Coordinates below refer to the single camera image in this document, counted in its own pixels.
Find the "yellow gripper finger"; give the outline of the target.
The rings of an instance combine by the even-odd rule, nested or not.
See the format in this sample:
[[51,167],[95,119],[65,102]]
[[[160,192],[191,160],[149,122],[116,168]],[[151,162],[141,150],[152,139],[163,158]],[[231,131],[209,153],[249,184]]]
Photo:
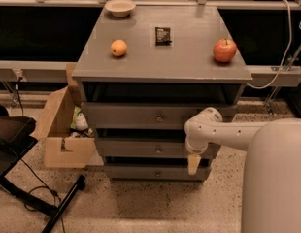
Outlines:
[[196,155],[196,154],[190,154],[187,157],[187,163],[188,163],[187,169],[188,169],[188,173],[190,175],[195,175],[197,173],[197,169],[199,167],[200,160],[201,160],[201,156]]

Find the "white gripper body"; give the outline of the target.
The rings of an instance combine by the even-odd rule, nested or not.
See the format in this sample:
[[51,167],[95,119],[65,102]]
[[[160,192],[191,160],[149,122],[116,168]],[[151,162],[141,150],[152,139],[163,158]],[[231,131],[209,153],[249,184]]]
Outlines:
[[185,138],[185,146],[190,154],[203,154],[206,151],[208,144],[209,143],[205,140],[192,139],[189,137]]

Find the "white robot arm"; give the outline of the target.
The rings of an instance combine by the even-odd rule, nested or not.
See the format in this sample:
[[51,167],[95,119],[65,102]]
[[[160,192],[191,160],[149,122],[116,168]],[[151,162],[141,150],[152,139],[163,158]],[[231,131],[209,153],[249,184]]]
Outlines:
[[207,108],[184,125],[188,173],[209,143],[246,153],[241,233],[301,233],[301,119],[224,122]]

